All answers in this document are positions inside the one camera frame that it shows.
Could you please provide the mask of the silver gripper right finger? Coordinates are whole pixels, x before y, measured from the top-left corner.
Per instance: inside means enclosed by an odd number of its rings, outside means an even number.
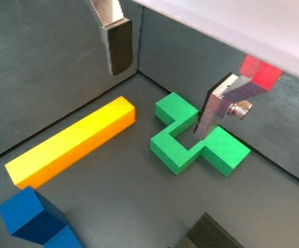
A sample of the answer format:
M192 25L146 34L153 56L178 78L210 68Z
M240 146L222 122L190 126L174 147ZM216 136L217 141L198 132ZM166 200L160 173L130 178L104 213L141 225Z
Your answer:
M242 119L252 109L248 99L265 92L249 77L228 73L206 93L193 133L202 140L226 115Z

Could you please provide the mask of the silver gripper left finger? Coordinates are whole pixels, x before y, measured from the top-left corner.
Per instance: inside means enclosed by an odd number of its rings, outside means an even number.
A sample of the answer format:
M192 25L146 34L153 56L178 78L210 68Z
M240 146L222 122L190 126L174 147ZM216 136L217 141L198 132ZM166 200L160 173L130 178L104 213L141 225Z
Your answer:
M132 65L132 21L124 17L118 0L86 0L100 26L108 71L121 74Z

